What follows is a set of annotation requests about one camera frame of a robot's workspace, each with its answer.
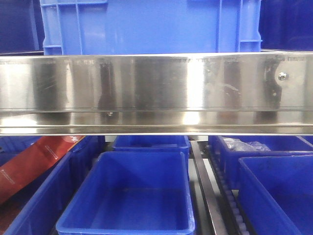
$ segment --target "metal rail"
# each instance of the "metal rail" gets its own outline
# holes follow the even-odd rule
[[[313,53],[1,56],[0,135],[313,134]]]
[[[228,235],[224,220],[218,202],[215,197],[209,176],[207,174],[198,143],[191,141],[193,155],[195,157],[195,166],[199,178],[199,184],[202,191],[204,205],[211,218],[212,229],[215,235]]]
[[[225,206],[228,210],[229,217],[231,218],[232,227],[235,228],[236,234],[249,235],[250,233],[247,231],[246,223],[240,214],[239,208],[237,207],[237,201],[225,182],[224,174],[219,170],[218,164],[214,161],[214,159],[212,159],[212,156],[209,156],[209,162],[212,166],[221,195],[224,198]]]

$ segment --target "blue container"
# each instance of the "blue container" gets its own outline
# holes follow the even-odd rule
[[[112,147],[114,151],[182,152],[188,169],[188,136],[118,136]]]
[[[313,146],[313,136],[301,136],[301,137]]]
[[[46,55],[259,51],[261,0],[41,0]]]
[[[41,136],[3,136],[0,137],[0,152],[22,152],[36,142]]]
[[[60,235],[191,235],[182,153],[106,152],[57,222]]]
[[[0,0],[0,53],[43,49],[39,0]]]
[[[208,144],[210,146],[210,154],[216,160],[220,161],[220,158],[217,157],[220,155],[220,144],[217,144],[218,136],[208,136]]]
[[[262,48],[313,50],[312,0],[263,0]]]
[[[22,210],[4,235],[49,235],[87,175],[92,158],[102,151],[103,143],[104,136],[85,137],[54,168],[15,194],[11,199]],[[0,163],[14,155],[0,154]]]
[[[74,153],[70,160],[74,183],[78,188],[92,167],[92,160],[103,152],[105,136],[86,136],[70,151]]]
[[[239,201],[258,235],[313,234],[312,155],[239,162]]]
[[[231,151],[221,136],[216,141],[215,154],[220,159],[220,168],[225,173],[226,181],[231,189],[239,187],[238,159],[254,156],[288,156],[312,154],[313,146],[308,145],[297,136],[227,136],[243,142],[258,141],[271,151]]]

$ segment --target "empty bin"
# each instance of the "empty bin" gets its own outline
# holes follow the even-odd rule
[[[188,170],[188,136],[118,136],[112,147],[115,151],[182,152]]]
[[[239,162],[239,201],[258,235],[313,234],[312,155]]]
[[[60,235],[189,235],[182,153],[102,154],[57,223]]]

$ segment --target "red label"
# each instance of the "red label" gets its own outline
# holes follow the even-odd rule
[[[51,168],[84,136],[44,136],[0,166],[0,205]]]

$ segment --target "scratched metal surface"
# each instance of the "scratched metal surface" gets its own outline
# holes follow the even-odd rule
[[[313,134],[313,53],[0,57],[0,134]]]

